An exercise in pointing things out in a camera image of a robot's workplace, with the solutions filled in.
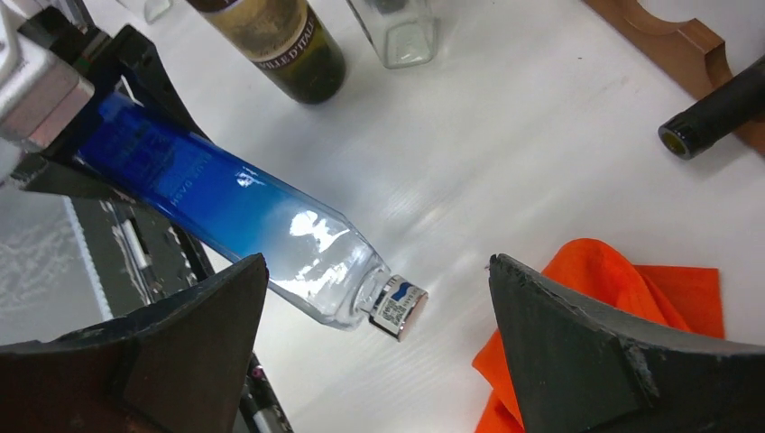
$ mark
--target blue glass bottle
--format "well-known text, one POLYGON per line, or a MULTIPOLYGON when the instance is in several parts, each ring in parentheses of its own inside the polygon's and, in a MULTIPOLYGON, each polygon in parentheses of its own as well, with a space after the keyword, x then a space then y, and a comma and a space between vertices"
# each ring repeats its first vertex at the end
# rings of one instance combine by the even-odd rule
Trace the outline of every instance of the blue glass bottle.
POLYGON ((399 339, 428 294, 391 271, 342 214, 118 94, 76 161, 235 262, 263 253, 269 287, 318 322, 364 318, 399 339))

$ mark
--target wine bottle label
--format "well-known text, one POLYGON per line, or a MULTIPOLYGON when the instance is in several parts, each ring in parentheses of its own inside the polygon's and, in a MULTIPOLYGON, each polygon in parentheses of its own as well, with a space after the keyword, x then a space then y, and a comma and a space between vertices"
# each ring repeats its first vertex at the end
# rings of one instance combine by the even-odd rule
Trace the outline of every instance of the wine bottle label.
POLYGON ((260 69, 278 69, 289 65, 299 58, 306 51, 311 41, 313 41, 313 36, 316 33, 316 23, 316 14, 310 8, 306 8, 305 20, 303 20, 301 25, 301 31, 295 33, 295 37, 290 40, 291 45, 289 45, 287 50, 267 60, 251 60, 260 69))
POLYGON ((300 58, 318 29, 306 0, 189 0, 247 59, 261 69, 300 58))

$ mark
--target orange cloth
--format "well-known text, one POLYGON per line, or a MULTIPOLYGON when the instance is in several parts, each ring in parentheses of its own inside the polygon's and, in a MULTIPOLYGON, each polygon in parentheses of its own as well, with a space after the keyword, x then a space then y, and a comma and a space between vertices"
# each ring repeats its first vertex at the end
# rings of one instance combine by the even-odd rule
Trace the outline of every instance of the orange cloth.
MULTIPOLYGON (((542 273, 635 316, 724 338, 716 269, 633 265, 601 241, 578 239, 563 245, 542 273)), ((475 357, 473 367, 493 387, 476 433, 523 433, 499 331, 475 357)))

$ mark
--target wooden wine rack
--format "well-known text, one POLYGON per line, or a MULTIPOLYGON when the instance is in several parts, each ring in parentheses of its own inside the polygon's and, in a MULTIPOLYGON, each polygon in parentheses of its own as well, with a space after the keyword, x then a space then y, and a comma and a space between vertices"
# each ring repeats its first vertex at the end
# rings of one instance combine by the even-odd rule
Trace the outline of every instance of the wooden wine rack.
MULTIPOLYGON (((684 23, 663 21, 646 11, 638 0, 585 0, 585 3, 692 97, 701 99, 733 77, 725 41, 697 19, 684 23)), ((749 122, 735 133, 765 154, 765 122, 760 119, 749 122)))

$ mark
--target bottle label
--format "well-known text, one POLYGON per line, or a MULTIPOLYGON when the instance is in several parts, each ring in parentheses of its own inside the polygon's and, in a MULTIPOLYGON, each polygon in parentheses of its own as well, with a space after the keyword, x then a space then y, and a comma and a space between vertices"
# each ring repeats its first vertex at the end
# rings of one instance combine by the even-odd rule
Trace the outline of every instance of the bottle label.
POLYGON ((313 41, 314 34, 316 34, 316 14, 314 14, 310 8, 306 8, 305 20, 301 27, 302 31, 296 33, 296 36, 290 40, 291 45, 287 50, 282 51, 280 54, 268 60, 252 60, 255 66, 260 69, 271 70, 287 66, 297 60, 300 55, 306 52, 311 41, 313 41))
POLYGON ((306 51, 319 28, 306 0, 189 0, 258 68, 283 68, 306 51))
MULTIPOLYGON (((254 253, 282 258, 279 248, 289 241, 294 241, 294 251, 304 251, 308 244, 318 248, 313 237, 284 235, 293 217, 311 206, 309 198, 299 198, 288 185, 120 95, 105 99, 98 112, 104 122, 78 148, 77 161, 227 259, 234 262, 254 253)), ((286 256, 292 264, 294 255, 286 256)), ((293 270, 278 266, 277 259, 269 259, 271 274, 286 281, 293 270)), ((295 273, 310 263, 295 263, 295 273)))
POLYGON ((391 278, 386 286, 386 291, 369 319, 377 327, 398 338, 410 313, 428 293, 398 275, 391 278))

